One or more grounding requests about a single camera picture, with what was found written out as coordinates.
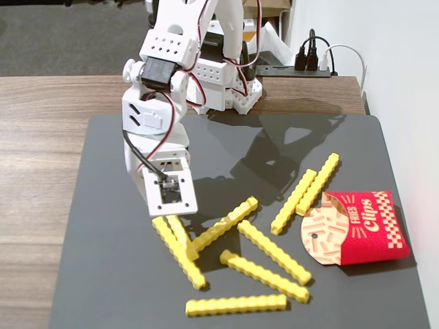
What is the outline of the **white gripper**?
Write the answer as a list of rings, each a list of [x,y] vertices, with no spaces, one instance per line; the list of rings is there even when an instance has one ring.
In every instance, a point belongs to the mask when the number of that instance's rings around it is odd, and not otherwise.
[[[150,138],[149,136],[138,135],[132,132],[126,132],[126,135],[130,139],[130,142],[133,144],[133,146],[139,150],[144,158],[147,158],[149,156],[151,151],[156,146],[158,146],[161,139],[164,137],[164,134],[160,134]],[[189,151],[187,150],[188,146],[189,138],[186,134],[186,130],[181,123],[177,123],[176,127],[174,128],[174,132],[171,133],[170,137],[158,148],[158,150],[152,156],[152,159],[158,159],[160,153],[164,151],[177,151],[185,154],[187,163],[190,163],[190,155]],[[131,150],[131,147],[129,146],[125,138],[123,139],[123,154],[128,174],[131,175],[131,178],[136,184],[142,198],[146,198],[147,195],[142,172],[144,164]]]

